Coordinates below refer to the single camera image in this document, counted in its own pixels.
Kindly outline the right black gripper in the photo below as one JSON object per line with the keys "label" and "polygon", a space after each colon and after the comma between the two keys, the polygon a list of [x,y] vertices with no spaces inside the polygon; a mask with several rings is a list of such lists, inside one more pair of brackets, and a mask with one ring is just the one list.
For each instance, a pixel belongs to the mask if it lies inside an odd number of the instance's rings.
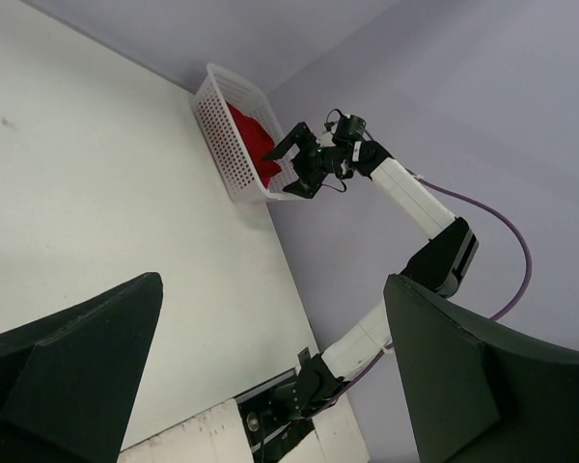
{"label": "right black gripper", "polygon": [[340,176],[341,169],[337,158],[338,147],[321,147],[309,126],[301,122],[262,160],[280,160],[293,147],[298,147],[298,154],[291,160],[297,180],[286,185],[283,192],[302,199],[312,199],[329,175]]}

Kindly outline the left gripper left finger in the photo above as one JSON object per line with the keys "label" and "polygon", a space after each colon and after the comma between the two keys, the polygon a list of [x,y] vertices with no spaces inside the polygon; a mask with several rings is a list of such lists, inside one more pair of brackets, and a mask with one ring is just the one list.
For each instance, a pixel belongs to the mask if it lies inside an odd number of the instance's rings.
{"label": "left gripper left finger", "polygon": [[156,272],[0,334],[0,462],[115,462],[163,301]]}

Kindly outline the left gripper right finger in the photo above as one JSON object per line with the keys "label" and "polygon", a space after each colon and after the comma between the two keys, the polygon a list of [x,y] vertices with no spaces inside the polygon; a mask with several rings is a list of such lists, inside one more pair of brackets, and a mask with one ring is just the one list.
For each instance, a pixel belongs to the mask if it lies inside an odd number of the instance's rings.
{"label": "left gripper right finger", "polygon": [[402,275],[384,301],[422,462],[579,462],[579,351]]}

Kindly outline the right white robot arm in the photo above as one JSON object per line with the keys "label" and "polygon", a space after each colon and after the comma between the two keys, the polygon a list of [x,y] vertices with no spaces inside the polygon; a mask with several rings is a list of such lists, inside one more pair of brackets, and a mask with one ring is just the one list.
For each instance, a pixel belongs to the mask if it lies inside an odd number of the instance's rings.
{"label": "right white robot arm", "polygon": [[[359,174],[371,180],[400,205],[427,237],[427,244],[406,264],[402,276],[449,298],[460,287],[477,249],[478,239],[467,221],[455,216],[366,132],[365,121],[341,114],[316,136],[298,123],[265,156],[283,158],[291,148],[297,176],[287,193],[311,199],[330,175],[346,180]],[[335,403],[350,384],[392,348],[386,307],[379,303],[357,325],[323,353],[300,363],[296,380],[274,390],[270,407],[279,420],[299,421]]]}

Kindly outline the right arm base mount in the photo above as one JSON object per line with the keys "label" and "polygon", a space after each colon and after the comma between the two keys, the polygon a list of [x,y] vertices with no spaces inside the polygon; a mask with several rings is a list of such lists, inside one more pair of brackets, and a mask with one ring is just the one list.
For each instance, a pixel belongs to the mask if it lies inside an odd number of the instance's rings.
{"label": "right arm base mount", "polygon": [[320,379],[313,372],[286,371],[235,398],[256,462],[279,462],[315,429]]}

